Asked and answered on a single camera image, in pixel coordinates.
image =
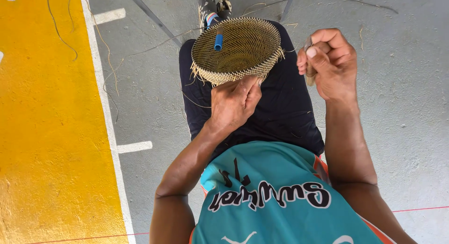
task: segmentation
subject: sock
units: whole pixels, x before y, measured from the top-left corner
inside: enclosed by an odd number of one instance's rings
[[[213,18],[218,17],[216,13],[210,13],[206,16],[204,19],[207,22],[207,26],[209,26],[212,23]]]

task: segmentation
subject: forearm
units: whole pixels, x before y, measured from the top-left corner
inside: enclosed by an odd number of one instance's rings
[[[325,153],[331,182],[377,184],[356,100],[326,101]]]
[[[162,177],[156,197],[188,195],[201,177],[215,148],[225,138],[207,121],[194,140],[181,151]]]

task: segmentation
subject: man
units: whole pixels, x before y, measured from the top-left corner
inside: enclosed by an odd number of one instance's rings
[[[285,29],[272,24],[282,48],[294,50]],[[377,187],[354,48],[338,29],[317,30],[311,40],[307,54],[285,52],[264,82],[248,75],[214,88],[190,78],[194,40],[183,45],[192,142],[156,190],[150,243],[415,243]],[[302,76],[307,61],[326,101],[324,147]],[[323,148],[328,166],[317,157]],[[195,226],[188,194],[200,178],[207,195]]]

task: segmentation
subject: woven basket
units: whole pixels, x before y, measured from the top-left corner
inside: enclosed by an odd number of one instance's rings
[[[223,27],[223,47],[214,50],[217,28]],[[205,30],[192,49],[192,71],[214,86],[256,75],[265,79],[284,56],[281,36],[272,23],[260,18],[223,20]]]

